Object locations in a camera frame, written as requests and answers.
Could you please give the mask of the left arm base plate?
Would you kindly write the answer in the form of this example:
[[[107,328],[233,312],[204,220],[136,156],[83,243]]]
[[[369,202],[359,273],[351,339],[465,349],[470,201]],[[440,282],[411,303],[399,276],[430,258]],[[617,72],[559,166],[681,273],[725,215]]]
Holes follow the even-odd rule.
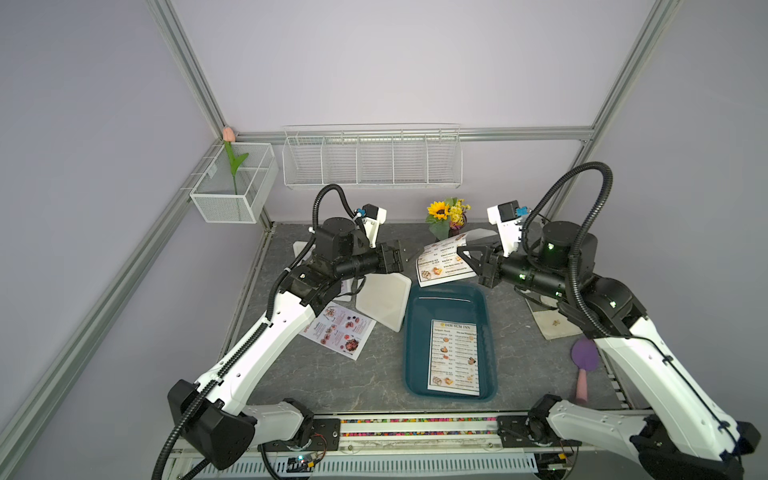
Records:
[[[337,417],[315,417],[309,426],[302,426],[288,441],[273,440],[265,444],[267,452],[337,451],[341,440],[341,420]]]

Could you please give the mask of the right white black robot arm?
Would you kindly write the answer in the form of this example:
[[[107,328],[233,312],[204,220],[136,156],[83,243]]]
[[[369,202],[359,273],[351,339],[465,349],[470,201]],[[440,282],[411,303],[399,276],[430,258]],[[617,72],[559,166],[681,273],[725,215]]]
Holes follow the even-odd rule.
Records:
[[[744,457],[759,445],[758,429],[708,396],[624,283],[594,270],[597,240],[591,227],[609,198],[613,174],[594,162],[571,169],[569,176],[590,170],[600,173],[602,183],[582,222],[548,221],[531,241],[537,211],[506,202],[488,211],[499,243],[463,246],[459,254],[485,287],[508,282],[553,299],[557,311],[629,378],[650,411],[624,416],[547,394],[527,414],[527,436],[541,446],[574,441],[612,452],[655,479],[740,479]]]

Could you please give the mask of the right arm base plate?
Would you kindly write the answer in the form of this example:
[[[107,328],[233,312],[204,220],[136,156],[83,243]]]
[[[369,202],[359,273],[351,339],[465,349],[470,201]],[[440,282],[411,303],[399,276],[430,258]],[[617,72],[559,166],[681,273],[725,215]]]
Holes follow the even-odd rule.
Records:
[[[566,449],[580,447],[578,440],[558,437],[544,421],[531,420],[527,415],[499,415],[497,435],[504,448],[553,447]]]

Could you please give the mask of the red special menu sheet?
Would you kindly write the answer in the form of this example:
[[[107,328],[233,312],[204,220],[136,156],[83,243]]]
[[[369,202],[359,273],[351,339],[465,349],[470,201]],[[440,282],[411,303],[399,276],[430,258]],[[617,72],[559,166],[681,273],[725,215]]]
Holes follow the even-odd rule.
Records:
[[[300,335],[356,361],[375,324],[373,319],[346,306],[331,302]]]

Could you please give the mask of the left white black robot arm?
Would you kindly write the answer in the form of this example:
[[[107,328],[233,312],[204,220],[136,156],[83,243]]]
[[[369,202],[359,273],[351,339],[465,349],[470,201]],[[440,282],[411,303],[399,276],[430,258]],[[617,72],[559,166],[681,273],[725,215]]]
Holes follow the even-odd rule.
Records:
[[[407,256],[399,242],[380,244],[386,220],[381,207],[350,207],[343,188],[321,188],[311,210],[310,238],[279,274],[267,295],[265,313],[248,332],[196,381],[178,381],[168,393],[174,427],[165,440],[151,476],[161,479],[179,439],[206,466],[232,466],[250,447],[264,451],[281,442],[306,447],[315,435],[313,413],[300,402],[251,407],[248,400],[282,351],[341,293],[344,281],[369,274],[401,273]]]

